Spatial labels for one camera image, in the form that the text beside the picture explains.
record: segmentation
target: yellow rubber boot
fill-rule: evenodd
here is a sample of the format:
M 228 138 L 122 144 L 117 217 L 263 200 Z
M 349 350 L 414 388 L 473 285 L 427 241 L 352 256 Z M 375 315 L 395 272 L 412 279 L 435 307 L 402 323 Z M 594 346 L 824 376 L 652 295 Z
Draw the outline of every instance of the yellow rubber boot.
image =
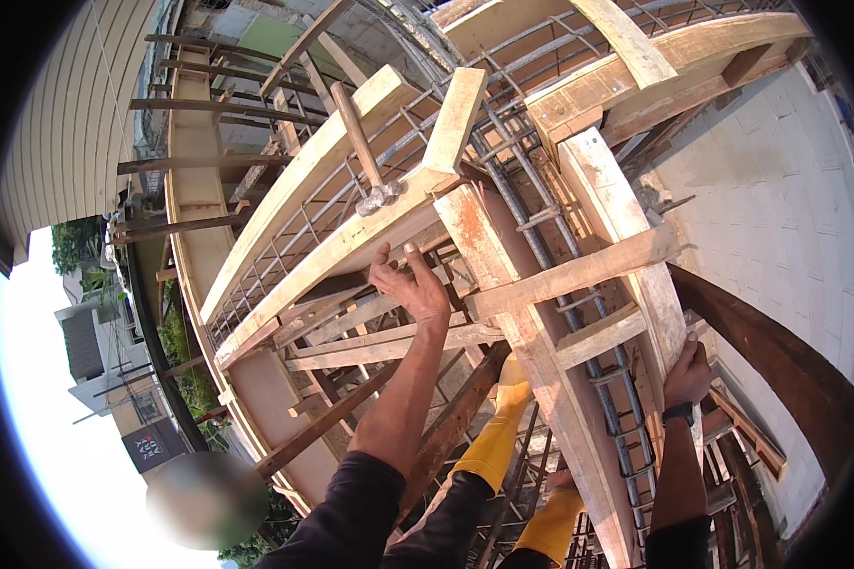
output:
M 559 569 L 566 559 L 576 518 L 584 510 L 585 503 L 575 486 L 555 489 L 545 507 L 525 525 L 512 549 L 534 549 L 549 557 L 554 562 L 554 569 Z
M 502 365 L 496 392 L 496 413 L 481 430 L 462 458 L 449 472 L 473 472 L 490 484 L 493 495 L 500 491 L 506 468 L 515 447 L 515 435 L 525 407 L 532 397 L 532 388 L 525 379 L 515 354 Z

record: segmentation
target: worker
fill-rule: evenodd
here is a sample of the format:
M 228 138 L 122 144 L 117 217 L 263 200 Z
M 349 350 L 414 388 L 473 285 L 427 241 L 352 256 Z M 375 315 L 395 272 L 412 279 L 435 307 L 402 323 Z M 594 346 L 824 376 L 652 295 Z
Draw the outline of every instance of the worker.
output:
M 462 569 L 483 506 L 500 490 L 532 397 L 514 355 L 502 366 L 495 415 L 456 462 L 421 520 L 386 548 L 433 400 L 451 315 L 447 292 L 421 251 L 411 243 L 404 250 L 413 275 L 388 264 L 390 245 L 384 243 L 371 265 L 370 282 L 417 322 L 408 353 L 358 423 L 325 501 L 281 548 L 259 560 L 259 569 Z M 706 566 L 711 520 L 689 427 L 692 405 L 705 397 L 710 381 L 705 348 L 691 334 L 665 382 L 665 450 L 648 539 L 649 567 Z M 585 506 L 568 471 L 552 473 L 551 479 L 554 491 L 525 526 L 500 565 L 504 569 L 564 563 Z

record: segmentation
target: hammer head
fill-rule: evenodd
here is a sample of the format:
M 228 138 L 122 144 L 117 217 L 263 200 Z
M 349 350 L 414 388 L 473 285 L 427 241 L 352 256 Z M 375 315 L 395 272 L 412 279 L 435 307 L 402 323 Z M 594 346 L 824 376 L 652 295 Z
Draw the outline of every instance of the hammer head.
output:
M 371 188 L 371 193 L 366 198 L 359 201 L 354 210 L 362 218 L 372 215 L 376 210 L 387 206 L 395 200 L 395 197 L 401 193 L 401 184 L 397 180 L 392 180 L 388 184 L 382 186 L 374 186 Z

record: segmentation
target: person's right hand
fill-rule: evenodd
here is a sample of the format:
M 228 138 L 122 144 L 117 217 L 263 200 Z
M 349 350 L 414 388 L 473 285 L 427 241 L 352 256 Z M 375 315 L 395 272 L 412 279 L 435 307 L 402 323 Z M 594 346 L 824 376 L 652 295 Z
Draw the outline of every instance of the person's right hand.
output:
M 421 250 L 413 243 L 405 243 L 405 257 L 414 275 L 407 275 L 390 267 L 391 245 L 380 245 L 371 263 L 370 284 L 380 292 L 388 294 L 398 301 L 419 324 L 438 322 L 449 326 L 452 309 L 449 305 L 449 293 L 433 274 Z
M 664 408 L 687 402 L 698 404 L 708 393 L 711 381 L 706 347 L 695 332 L 690 332 L 677 363 L 664 381 Z

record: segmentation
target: wristwatch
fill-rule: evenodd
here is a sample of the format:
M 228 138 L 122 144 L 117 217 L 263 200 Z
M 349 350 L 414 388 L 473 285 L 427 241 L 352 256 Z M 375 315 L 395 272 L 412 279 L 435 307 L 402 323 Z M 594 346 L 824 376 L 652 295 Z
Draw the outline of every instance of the wristwatch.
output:
M 690 402 L 686 402 L 684 404 L 677 404 L 664 409 L 664 412 L 661 413 L 661 426 L 668 426 L 668 419 L 673 419 L 674 417 L 683 417 L 687 420 L 687 424 L 692 427 L 693 426 L 693 404 Z

